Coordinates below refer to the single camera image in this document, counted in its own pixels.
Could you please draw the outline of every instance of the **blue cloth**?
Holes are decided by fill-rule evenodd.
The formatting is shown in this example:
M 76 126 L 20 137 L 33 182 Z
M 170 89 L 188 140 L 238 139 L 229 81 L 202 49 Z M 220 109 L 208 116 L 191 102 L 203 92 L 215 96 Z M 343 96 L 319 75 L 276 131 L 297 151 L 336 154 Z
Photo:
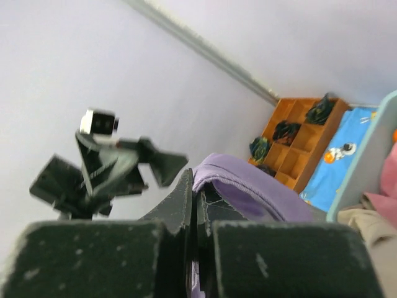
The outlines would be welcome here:
M 310 205 L 328 212 L 344 176 L 376 115 L 375 109 L 346 111 L 316 171 L 300 194 Z

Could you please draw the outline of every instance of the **laundry basket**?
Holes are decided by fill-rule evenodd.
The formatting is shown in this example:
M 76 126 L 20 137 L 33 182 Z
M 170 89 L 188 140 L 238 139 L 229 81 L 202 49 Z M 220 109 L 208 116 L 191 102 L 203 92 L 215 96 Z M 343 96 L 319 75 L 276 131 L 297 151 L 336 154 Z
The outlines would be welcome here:
M 379 193 L 380 172 L 393 145 L 395 129 L 397 91 L 382 100 L 327 214 L 328 222 L 335 222 L 341 209 L 358 204 L 363 192 Z

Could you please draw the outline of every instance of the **purple fabric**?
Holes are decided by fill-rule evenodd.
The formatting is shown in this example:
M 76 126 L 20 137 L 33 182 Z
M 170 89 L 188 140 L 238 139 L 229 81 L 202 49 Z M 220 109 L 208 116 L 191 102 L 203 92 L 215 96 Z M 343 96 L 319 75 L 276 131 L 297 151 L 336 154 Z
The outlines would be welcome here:
M 299 195 L 260 169 L 239 158 L 213 153 L 193 169 L 193 192 L 212 183 L 217 193 L 248 220 L 310 222 L 310 209 Z M 192 272 L 197 281 L 198 265 Z M 192 285 L 192 298 L 204 298 L 199 283 Z

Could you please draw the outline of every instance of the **wooden organizer tray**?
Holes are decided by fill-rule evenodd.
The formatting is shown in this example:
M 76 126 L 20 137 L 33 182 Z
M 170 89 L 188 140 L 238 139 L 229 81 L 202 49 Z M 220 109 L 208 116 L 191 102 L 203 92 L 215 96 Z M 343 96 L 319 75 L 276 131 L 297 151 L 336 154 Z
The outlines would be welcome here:
M 333 99 L 335 105 L 324 125 L 306 123 L 306 113 L 321 98 L 283 98 L 273 111 L 262 137 L 272 142 L 263 164 L 277 172 L 275 178 L 297 193 L 302 192 L 317 164 L 336 133 L 345 111 L 350 107 L 342 99 Z M 291 146 L 273 142 L 276 125 L 283 121 L 297 122 L 301 127 Z M 253 165 L 257 163 L 250 158 Z

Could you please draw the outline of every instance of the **gray wall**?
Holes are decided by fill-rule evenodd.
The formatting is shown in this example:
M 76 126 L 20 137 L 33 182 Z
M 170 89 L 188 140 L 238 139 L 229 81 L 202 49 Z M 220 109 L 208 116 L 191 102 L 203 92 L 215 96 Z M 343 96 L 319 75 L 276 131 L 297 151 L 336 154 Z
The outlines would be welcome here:
M 281 96 L 335 91 L 378 104 L 397 89 L 390 0 L 154 0 Z
M 79 164 L 88 106 L 115 111 L 118 135 L 187 153 L 249 156 L 273 107 L 118 0 L 0 2 L 0 260 L 32 221 L 55 219 L 29 185 L 54 152 Z M 137 219 L 168 192 L 115 203 Z

